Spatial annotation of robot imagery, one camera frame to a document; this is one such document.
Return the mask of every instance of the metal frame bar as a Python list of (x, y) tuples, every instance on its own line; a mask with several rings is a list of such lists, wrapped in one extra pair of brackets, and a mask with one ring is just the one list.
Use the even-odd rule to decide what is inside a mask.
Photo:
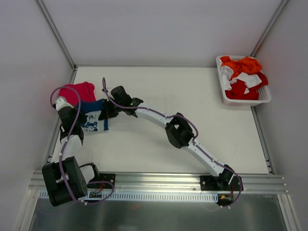
[(266, 38), (268, 37), (270, 31), (273, 29), (273, 26), (277, 22), (277, 19), (282, 14), (283, 10), (285, 9), (286, 5), (289, 3), (290, 0), (282, 0), (277, 9), (275, 10), (274, 14), (270, 18), (268, 24), (266, 25), (264, 31), (262, 32), (261, 37), (259, 38), (257, 44), (255, 45), (253, 51), (251, 52), (250, 56), (255, 57), (258, 52), (260, 51), (261, 47), (263, 46)]
[(290, 195), (277, 195), (288, 231), (302, 231)]
[(55, 39), (57, 40), (59, 46), (60, 46), (60, 49), (62, 50), (65, 58), (67, 59), (68, 63), (70, 64), (70, 66), (72, 67), (72, 69), (75, 69), (76, 65), (74, 63), (74, 60), (73, 58), (71, 57), (70, 53), (68, 52), (68, 49), (66, 48), (66, 45), (64, 44), (63, 42), (63, 39), (61, 38), (61, 35), (56, 27), (56, 25), (54, 24), (47, 8), (46, 8), (46, 5), (45, 3), (43, 2), (43, 0), (35, 0), (36, 3), (38, 4), (39, 6), (39, 9), (40, 11), (42, 12), (49, 28), (51, 29), (51, 32), (53, 33)]
[(272, 155), (271, 155), (271, 153), (268, 150), (267, 142), (266, 142), (266, 140), (264, 138), (264, 134), (263, 134), (263, 131), (262, 131), (262, 126), (261, 126), (261, 123), (260, 123), (260, 120), (259, 120), (259, 117), (258, 117), (258, 114), (257, 114), (256, 107), (251, 107), (251, 111), (252, 111), (252, 115), (253, 115), (254, 120), (255, 120), (255, 124), (256, 124), (258, 135), (259, 135), (259, 139), (260, 139), (261, 147), (262, 147), (262, 150), (263, 150), (263, 154), (264, 154), (264, 157), (265, 157), (265, 161), (268, 164), (269, 173), (275, 174), (275, 165), (272, 162)]
[[(132, 173), (102, 172), (116, 174), (117, 191), (123, 192), (164, 192), (164, 193), (213, 193), (201, 191), (200, 176), (208, 173)], [(288, 194), (284, 177), (271, 174), (241, 174), (244, 191), (248, 194)], [(46, 189), (41, 171), (35, 171), (30, 189)]]
[(28, 189), (26, 197), (19, 211), (19, 215), (14, 227), (14, 231), (29, 230), (31, 225), (32, 216), (39, 198), (40, 190)]

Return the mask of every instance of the blue cloth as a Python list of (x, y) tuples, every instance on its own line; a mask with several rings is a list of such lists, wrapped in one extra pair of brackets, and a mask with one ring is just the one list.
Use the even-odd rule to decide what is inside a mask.
[(84, 102), (84, 101), (81, 101), (81, 103), (80, 103), (80, 110), (84, 114), (87, 114), (89, 112), (102, 111), (103, 108), (104, 108), (103, 99), (95, 101), (95, 102)]
[(98, 120), (101, 111), (86, 113), (87, 120), (81, 125), (84, 131), (107, 131), (108, 120)]
[(98, 120), (103, 109), (103, 99), (95, 102), (81, 101), (80, 110), (87, 116), (86, 121), (81, 125), (84, 131), (107, 131), (109, 129), (108, 119), (104, 121)]

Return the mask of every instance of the robotic arm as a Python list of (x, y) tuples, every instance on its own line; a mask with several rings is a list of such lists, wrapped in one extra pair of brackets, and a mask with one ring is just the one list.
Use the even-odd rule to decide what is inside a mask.
[[(239, 191), (242, 190), (241, 178), (227, 164), (216, 159), (199, 143), (192, 130), (192, 127), (195, 128), (195, 126), (181, 113), (166, 116), (166, 114), (150, 108), (143, 100), (131, 98), (122, 86), (118, 86), (111, 91), (113, 97), (111, 98), (105, 88), (104, 79), (103, 87), (103, 91), (106, 93), (108, 100), (104, 101), (104, 109), (99, 118), (100, 120), (116, 117), (119, 112), (125, 112), (129, 116), (132, 115), (136, 118), (149, 120), (165, 129), (167, 138), (174, 147), (185, 149), (206, 167), (211, 174), (211, 176), (206, 179), (206, 182), (204, 181), (203, 183), (203, 187), (207, 187), (205, 188), (206, 191), (233, 191), (234, 188), (238, 188), (239, 185)], [(64, 141), (76, 117), (77, 109), (67, 103), (62, 97), (56, 100), (54, 108), (58, 111), (58, 115), (62, 122), (60, 126), (60, 140)], [(86, 116), (80, 113), (73, 128), (73, 136), (70, 138), (64, 154), (65, 159), (62, 161), (62, 165), (69, 178), (69, 184), (71, 188), (74, 189), (73, 193), (76, 198), (85, 196), (87, 194), (87, 184), (89, 181), (96, 180), (99, 177), (99, 171), (93, 163), (85, 164), (80, 167), (77, 164), (82, 163), (82, 161), (80, 162), (82, 155), (77, 154), (76, 148), (81, 147), (83, 143), (84, 136), (80, 124), (85, 119)], [(59, 163), (52, 162), (51, 164), (45, 165), (42, 169), (42, 173), (49, 198), (54, 206), (72, 200), (66, 186), (61, 181)], [(228, 205), (230, 203), (231, 202), (223, 202), (219, 205)]]

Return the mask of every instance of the white table surface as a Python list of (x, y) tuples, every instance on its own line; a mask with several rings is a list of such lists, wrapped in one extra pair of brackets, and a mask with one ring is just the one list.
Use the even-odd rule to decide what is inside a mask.
[[(75, 84), (95, 85), (96, 99), (107, 87), (122, 85), (133, 98), (168, 115), (182, 113), (199, 130), (199, 142), (238, 173), (267, 174), (257, 129), (248, 106), (222, 103), (215, 68), (79, 67)], [(60, 149), (58, 140), (55, 152)], [(80, 150), (100, 171), (207, 173), (188, 152), (174, 148), (164, 129), (120, 113), (109, 131), (85, 133)]]

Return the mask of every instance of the plastic basket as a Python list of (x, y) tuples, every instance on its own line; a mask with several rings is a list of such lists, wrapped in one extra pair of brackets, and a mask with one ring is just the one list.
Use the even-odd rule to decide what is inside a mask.
[[(222, 81), (222, 76), (221, 76), (221, 67), (219, 64), (219, 59), (223, 56), (226, 55), (221, 55), (216, 58), (216, 63), (217, 63), (217, 70), (218, 70), (218, 75), (219, 75), (219, 82), (220, 82), (220, 88), (221, 88), (221, 93), (222, 93), (222, 100), (225, 105), (232, 105), (232, 106), (256, 106), (260, 103), (268, 103), (271, 100), (270, 96), (270, 91), (269, 87), (263, 86), (259, 88), (257, 91), (259, 92), (259, 99), (258, 100), (232, 100), (229, 99), (226, 96), (224, 87), (223, 87), (223, 81)], [(239, 56), (239, 55), (228, 55), (231, 60), (238, 61), (240, 59), (245, 58), (246, 56)]]

